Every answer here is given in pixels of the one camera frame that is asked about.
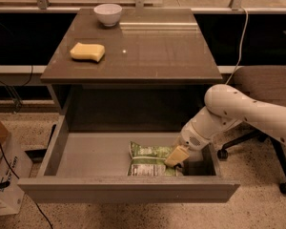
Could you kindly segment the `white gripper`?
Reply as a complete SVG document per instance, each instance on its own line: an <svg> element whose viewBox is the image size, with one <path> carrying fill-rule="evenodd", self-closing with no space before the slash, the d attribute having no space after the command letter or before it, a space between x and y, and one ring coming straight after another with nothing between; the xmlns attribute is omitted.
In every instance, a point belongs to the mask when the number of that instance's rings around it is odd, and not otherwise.
<svg viewBox="0 0 286 229"><path fill-rule="evenodd" d="M184 160L202 161L202 149L208 144L209 140L201 136L191 123L187 123L174 142L175 149L164 163L169 167L174 167Z"/></svg>

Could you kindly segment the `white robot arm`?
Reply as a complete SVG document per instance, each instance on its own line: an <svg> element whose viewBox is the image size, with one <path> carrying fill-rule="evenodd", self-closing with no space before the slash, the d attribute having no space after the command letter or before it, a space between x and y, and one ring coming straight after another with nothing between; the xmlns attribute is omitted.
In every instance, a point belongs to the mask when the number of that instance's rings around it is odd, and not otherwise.
<svg viewBox="0 0 286 229"><path fill-rule="evenodd" d="M169 167L182 163L190 151L206 147L214 135L246 122L286 146L286 107L258 101L226 84L212 86L205 106L182 128L176 147L165 160Z"/></svg>

